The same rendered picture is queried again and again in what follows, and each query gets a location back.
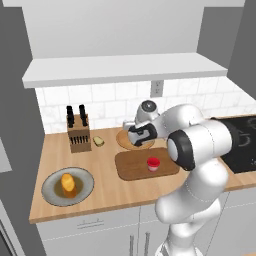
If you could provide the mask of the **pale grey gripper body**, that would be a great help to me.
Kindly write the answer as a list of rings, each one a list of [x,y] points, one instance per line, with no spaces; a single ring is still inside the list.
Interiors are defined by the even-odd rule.
[[[123,122],[123,129],[128,131],[131,127],[136,126],[136,122],[135,121],[127,121],[125,120]]]

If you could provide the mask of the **round wooden board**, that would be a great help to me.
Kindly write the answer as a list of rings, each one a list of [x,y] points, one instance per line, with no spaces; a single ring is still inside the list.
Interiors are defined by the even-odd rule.
[[[127,150],[143,150],[143,149],[149,149],[150,147],[152,147],[155,143],[154,140],[146,142],[144,144],[142,144],[141,146],[137,147],[134,146],[128,139],[128,131],[127,130],[121,130],[118,132],[118,134],[116,135],[116,141],[117,143],[127,149]]]

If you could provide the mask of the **rectangular wooden cutting board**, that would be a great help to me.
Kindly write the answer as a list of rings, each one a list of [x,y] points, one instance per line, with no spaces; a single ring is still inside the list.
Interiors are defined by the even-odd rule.
[[[154,171],[149,169],[149,158],[157,158],[160,161]],[[179,167],[163,147],[118,153],[115,156],[115,164],[119,177],[125,181],[168,176],[179,172]]]

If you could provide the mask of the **grey tall cabinet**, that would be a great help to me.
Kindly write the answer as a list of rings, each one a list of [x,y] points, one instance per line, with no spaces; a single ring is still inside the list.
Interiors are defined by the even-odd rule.
[[[0,139],[11,169],[0,174],[0,200],[25,256],[46,256],[29,214],[44,129],[36,94],[23,86],[32,60],[23,11],[0,0]]]

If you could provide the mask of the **wooden knife block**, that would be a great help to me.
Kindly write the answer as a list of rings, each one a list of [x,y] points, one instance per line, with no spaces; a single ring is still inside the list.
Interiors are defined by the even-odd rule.
[[[79,115],[74,116],[74,124],[72,127],[67,127],[70,149],[72,153],[91,151],[91,136],[89,121],[86,121],[86,126]]]

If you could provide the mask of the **grey round plate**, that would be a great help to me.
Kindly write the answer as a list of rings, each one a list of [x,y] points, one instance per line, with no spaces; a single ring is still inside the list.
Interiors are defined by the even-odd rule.
[[[77,190],[74,198],[66,197],[63,192],[61,177],[64,173],[69,173],[74,179]],[[43,182],[41,193],[49,204],[66,207],[82,202],[92,193],[93,189],[94,178],[89,171],[79,167],[68,167],[49,175]]]

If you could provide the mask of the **orange bread loaf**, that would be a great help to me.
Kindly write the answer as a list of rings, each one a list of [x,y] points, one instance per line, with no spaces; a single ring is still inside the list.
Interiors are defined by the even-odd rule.
[[[74,198],[77,194],[76,184],[73,176],[69,173],[64,173],[61,177],[61,186],[64,195],[67,198]]]

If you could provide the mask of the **black hob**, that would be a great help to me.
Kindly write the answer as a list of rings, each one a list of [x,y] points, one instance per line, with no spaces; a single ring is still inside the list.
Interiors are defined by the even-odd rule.
[[[221,118],[238,131],[240,144],[222,160],[234,174],[256,171],[256,115]]]

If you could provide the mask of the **white cupboard door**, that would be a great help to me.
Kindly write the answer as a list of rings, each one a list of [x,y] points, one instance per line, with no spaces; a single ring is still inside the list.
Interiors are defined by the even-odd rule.
[[[148,256],[155,256],[158,247],[167,237],[167,225],[141,225],[139,229],[138,256],[144,256],[145,233],[150,232]]]
[[[137,255],[137,228],[134,226],[84,233],[43,242],[46,256],[129,256],[130,235]]]

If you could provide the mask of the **white drawer front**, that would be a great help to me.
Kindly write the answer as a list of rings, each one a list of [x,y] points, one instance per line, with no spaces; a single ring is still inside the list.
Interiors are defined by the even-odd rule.
[[[102,226],[78,229],[77,225],[83,220],[93,221],[99,218],[104,221]],[[80,233],[93,232],[116,227],[126,227],[139,222],[139,207],[126,208],[90,215],[70,217],[65,219],[37,223],[42,240],[67,237]]]

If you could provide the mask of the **white cupboard front under hob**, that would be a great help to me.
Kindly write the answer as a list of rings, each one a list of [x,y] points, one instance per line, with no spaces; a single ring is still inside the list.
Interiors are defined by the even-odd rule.
[[[256,188],[225,192],[221,214],[198,233],[195,245],[204,256],[256,253]]]

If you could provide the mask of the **grey wall outlet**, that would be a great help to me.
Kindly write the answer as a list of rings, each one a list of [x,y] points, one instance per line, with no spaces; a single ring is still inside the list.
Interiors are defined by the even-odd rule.
[[[163,95],[163,87],[164,87],[164,81],[163,80],[156,80],[151,82],[151,91],[150,91],[150,97],[161,97]]]

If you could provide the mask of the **white wall shelf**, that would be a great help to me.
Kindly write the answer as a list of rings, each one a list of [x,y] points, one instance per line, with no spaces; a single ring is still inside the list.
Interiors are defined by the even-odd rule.
[[[225,76],[227,69],[198,53],[33,59],[24,87],[157,81]]]

